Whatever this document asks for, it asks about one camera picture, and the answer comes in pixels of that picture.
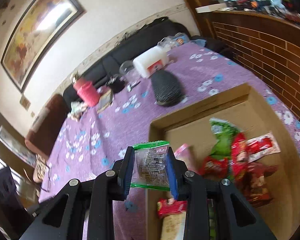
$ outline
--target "metal screw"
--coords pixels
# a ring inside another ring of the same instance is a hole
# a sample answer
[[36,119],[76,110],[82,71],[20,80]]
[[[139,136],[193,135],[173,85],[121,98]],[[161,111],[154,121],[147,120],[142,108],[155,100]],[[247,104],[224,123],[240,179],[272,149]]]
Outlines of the metal screw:
[[223,180],[221,181],[221,183],[222,183],[223,185],[225,185],[225,186],[229,186],[231,182],[229,181],[229,179],[223,179]]
[[115,175],[115,171],[113,171],[113,170],[109,170],[109,171],[106,172],[107,177],[112,177],[114,175]]
[[70,186],[76,186],[78,185],[79,181],[77,179],[71,179],[71,181],[69,181],[69,185]]
[[193,177],[193,176],[194,176],[194,172],[193,172],[193,171],[186,171],[186,172],[185,172],[185,175],[186,175],[187,177]]

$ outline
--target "black sofa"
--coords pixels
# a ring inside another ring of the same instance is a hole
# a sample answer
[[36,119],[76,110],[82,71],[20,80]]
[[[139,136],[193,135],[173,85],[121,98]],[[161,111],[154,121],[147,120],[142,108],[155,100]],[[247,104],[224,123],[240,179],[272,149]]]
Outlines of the black sofa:
[[[191,37],[185,26],[180,23],[172,22],[168,17],[161,17],[143,26],[126,40],[120,42],[114,49],[86,70],[82,76],[84,76],[86,80],[92,81],[96,88],[99,88],[105,85],[112,75],[119,73],[120,65],[124,61],[134,59],[148,49],[156,46],[164,37],[174,36],[179,32],[186,33],[192,40],[205,39],[208,49],[218,52],[230,59],[233,57],[231,50],[223,42],[212,38],[203,38],[201,36]],[[63,98],[69,108],[71,108],[71,102],[81,102],[81,99],[78,97],[72,85],[65,89]]]

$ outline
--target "snack packet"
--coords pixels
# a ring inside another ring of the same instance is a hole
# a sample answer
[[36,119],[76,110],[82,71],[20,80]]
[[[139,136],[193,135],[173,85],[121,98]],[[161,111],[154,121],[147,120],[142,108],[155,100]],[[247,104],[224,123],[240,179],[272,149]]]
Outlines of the snack packet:
[[202,166],[199,169],[200,175],[214,175],[220,179],[226,178],[228,173],[228,159],[217,160],[211,156],[205,157]]
[[214,155],[214,158],[217,159],[231,156],[232,141],[240,130],[226,120],[211,118],[209,122],[211,131],[217,138],[217,143],[212,148],[211,155]]
[[238,185],[240,185],[248,168],[248,153],[246,149],[246,138],[243,133],[240,132],[234,138],[234,142],[231,146],[231,168],[236,184]]
[[169,215],[180,214],[187,211],[187,201],[175,201],[173,198],[161,198],[157,203],[157,209],[160,219]]
[[131,187],[170,191],[166,173],[169,142],[156,141],[133,145],[135,165]]
[[194,171],[195,173],[198,173],[196,166],[194,165],[194,161],[191,155],[191,152],[189,150],[189,146],[187,144],[181,145],[175,152],[174,156],[176,159],[184,161],[186,164],[188,170]]
[[262,163],[249,163],[243,178],[242,193],[253,207],[269,204],[273,199],[266,187],[265,177],[278,170],[278,166],[267,166]]
[[248,163],[256,161],[263,156],[279,153],[280,148],[272,132],[247,141]]

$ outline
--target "framed painting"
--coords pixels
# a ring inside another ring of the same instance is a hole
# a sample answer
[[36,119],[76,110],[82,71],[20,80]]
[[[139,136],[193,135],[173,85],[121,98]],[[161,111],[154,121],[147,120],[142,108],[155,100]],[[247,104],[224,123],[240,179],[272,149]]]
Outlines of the framed painting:
[[33,0],[17,23],[1,64],[21,93],[44,54],[80,14],[77,0]]

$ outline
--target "brick wall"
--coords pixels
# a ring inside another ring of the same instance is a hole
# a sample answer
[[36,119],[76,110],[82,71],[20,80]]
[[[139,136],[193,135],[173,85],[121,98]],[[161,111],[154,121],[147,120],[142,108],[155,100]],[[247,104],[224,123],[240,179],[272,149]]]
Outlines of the brick wall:
[[300,48],[255,30],[213,22],[218,39],[230,46],[235,61],[262,79],[300,117]]

